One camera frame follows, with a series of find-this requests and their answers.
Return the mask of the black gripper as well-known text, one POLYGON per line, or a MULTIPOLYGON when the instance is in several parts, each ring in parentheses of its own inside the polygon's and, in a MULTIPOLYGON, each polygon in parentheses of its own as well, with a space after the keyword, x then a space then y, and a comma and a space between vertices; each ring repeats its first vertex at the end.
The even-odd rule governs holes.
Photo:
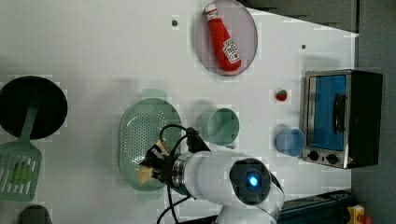
POLYGON ((169 187, 173 187, 175 175, 173 167, 176 160, 167 155, 168 150, 162 144, 154 145, 146 152, 145 158, 140 162, 140 165, 154 166, 151 171, 151 177, 169 187))

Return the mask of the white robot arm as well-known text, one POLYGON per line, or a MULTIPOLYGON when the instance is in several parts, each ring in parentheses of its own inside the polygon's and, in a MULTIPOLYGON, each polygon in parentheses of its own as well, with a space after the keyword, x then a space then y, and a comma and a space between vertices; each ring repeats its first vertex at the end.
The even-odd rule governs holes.
POLYGON ((220 205, 213 224, 277 224, 285 199, 262 160, 231 150, 171 156, 155 145, 140 162, 138 179, 157 179, 181 195, 220 205))

